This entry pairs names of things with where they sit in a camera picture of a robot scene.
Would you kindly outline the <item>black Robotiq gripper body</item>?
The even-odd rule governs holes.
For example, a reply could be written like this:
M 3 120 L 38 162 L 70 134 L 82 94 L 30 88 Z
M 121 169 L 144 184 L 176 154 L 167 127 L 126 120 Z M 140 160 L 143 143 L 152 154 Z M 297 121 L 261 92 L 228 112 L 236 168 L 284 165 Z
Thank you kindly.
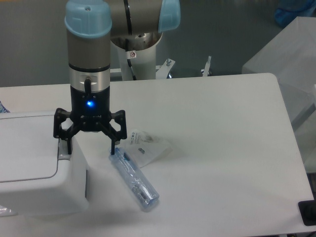
M 105 131 L 110 128 L 110 89 L 86 94 L 71 87 L 71 131 Z

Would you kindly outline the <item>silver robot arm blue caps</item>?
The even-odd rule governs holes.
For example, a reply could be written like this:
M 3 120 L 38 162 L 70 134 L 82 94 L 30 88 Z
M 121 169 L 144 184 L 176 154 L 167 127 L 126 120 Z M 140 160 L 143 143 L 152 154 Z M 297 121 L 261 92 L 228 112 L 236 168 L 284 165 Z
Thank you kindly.
M 110 44 L 113 38 L 176 29 L 177 0 L 70 0 L 66 4 L 71 111 L 58 108 L 53 136 L 73 150 L 80 131 L 103 132 L 113 145 L 127 138 L 125 111 L 110 111 Z

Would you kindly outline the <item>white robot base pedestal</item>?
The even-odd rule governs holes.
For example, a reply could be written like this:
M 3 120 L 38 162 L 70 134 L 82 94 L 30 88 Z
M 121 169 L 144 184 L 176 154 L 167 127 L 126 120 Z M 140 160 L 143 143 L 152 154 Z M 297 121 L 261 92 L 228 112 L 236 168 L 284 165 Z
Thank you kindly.
M 123 81 L 146 79 L 171 79 L 176 62 L 170 58 L 156 64 L 157 45 L 162 33 L 143 33 L 112 39 L 118 52 L 120 75 Z

